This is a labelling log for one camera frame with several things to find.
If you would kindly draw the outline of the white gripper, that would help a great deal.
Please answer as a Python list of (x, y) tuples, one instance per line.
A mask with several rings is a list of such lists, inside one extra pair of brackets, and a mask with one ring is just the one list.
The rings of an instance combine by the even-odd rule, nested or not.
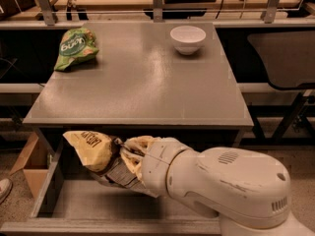
[(123, 147), (120, 156), (128, 170), (157, 197), (168, 195), (167, 172), (173, 160), (178, 155), (195, 153), (175, 138), (158, 140), (152, 136), (128, 139)]

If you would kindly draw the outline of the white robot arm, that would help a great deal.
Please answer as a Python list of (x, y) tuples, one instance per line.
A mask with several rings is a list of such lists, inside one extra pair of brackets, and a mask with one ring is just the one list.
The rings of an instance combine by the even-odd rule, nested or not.
[(120, 145), (147, 190), (217, 217), (221, 236), (315, 236), (293, 215), (289, 173), (269, 155), (236, 147), (198, 152), (174, 138)]

